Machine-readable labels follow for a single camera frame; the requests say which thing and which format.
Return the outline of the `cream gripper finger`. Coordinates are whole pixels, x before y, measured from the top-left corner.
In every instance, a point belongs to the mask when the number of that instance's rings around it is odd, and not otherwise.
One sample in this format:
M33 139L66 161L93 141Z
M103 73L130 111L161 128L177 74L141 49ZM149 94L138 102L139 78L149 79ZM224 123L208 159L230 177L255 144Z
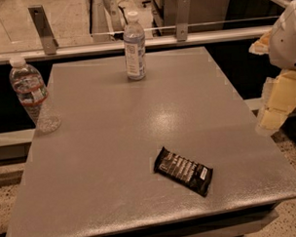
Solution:
M296 108L296 70L286 69L277 78L268 77L261 100L255 131L259 135L273 135Z
M269 46L270 34L271 34L270 31L264 33L260 39L258 39L253 44L251 44L249 47L249 52L257 56L268 54L270 52L270 46Z

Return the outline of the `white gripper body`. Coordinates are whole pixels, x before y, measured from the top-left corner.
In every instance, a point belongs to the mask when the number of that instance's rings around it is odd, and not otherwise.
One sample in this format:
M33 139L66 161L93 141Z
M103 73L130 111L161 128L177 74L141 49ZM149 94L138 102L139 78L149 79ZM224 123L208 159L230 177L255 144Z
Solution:
M292 0L274 24L270 39L270 63L296 70L296 0Z

